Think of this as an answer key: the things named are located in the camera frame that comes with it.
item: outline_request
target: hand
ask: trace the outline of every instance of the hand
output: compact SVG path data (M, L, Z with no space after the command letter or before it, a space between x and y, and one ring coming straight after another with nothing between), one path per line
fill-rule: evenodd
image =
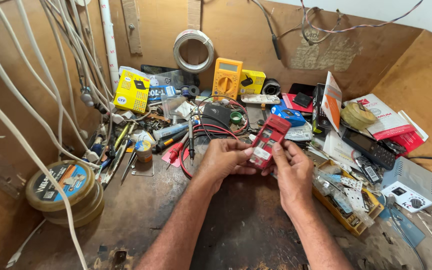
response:
M264 169L261 175L277 175L284 211L288 213L295 203L310 202L314 165L301 148L291 141L284 141L282 146L274 143L273 159L276 164Z
M207 181L215 194L223 179L229 174L254 175L256 169L249 166L253 154L250 144L234 139L213 139L209 143L201 165L193 179Z

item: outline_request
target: black box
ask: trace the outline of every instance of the black box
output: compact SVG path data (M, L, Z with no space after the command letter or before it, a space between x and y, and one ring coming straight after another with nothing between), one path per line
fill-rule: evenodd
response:
M314 134L326 133L331 130L331 122L321 108L325 85L318 83L312 93L312 132Z

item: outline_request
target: yellow multimeter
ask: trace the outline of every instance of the yellow multimeter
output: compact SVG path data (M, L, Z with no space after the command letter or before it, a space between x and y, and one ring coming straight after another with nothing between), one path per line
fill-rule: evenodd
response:
M216 59L214 70L213 95L226 96L236 99L238 84L243 70L243 62L231 59Z

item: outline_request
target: soldering paste tin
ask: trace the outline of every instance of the soldering paste tin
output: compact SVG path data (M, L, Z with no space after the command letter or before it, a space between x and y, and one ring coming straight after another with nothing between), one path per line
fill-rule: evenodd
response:
M47 169L68 197L75 227L86 225L103 211L103 188L87 165L65 160L50 164ZM49 222L68 226L63 197L42 171L28 181L26 198Z
M153 147L151 143L147 140L139 141L134 146L134 151L136 151L136 156L138 160L142 163L147 163L153 159Z

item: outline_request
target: blue box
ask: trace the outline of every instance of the blue box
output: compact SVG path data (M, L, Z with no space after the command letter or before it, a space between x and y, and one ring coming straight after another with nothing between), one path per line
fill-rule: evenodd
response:
M274 105L271 108L271 113L288 120L292 127L303 126L306 123L306 120L304 120L301 113L298 110L287 108L282 99L281 103Z

